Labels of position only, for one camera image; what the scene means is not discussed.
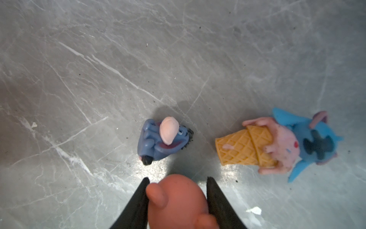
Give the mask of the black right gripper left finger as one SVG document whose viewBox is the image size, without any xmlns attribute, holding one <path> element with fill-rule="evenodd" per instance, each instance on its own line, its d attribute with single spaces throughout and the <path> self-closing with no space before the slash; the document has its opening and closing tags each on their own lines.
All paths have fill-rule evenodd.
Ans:
<svg viewBox="0 0 366 229">
<path fill-rule="evenodd" d="M 146 187 L 149 184 L 149 178 L 145 177 L 110 229 L 147 229 L 149 199 Z"/>
</svg>

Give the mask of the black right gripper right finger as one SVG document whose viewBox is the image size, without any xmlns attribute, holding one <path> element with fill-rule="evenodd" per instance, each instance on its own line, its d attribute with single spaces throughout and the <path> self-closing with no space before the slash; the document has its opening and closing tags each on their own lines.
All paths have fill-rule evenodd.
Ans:
<svg viewBox="0 0 366 229">
<path fill-rule="evenodd" d="M 215 216 L 220 229 L 247 229 L 213 177 L 207 178 L 206 195 L 209 213 Z"/>
</svg>

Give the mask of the pink pig toy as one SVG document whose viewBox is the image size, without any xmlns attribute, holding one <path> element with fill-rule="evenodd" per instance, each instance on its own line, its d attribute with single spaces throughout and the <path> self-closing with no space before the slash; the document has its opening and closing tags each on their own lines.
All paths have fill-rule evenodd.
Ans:
<svg viewBox="0 0 366 229">
<path fill-rule="evenodd" d="M 178 174 L 146 187 L 151 229 L 218 229 L 207 199 L 191 179 Z"/>
</svg>

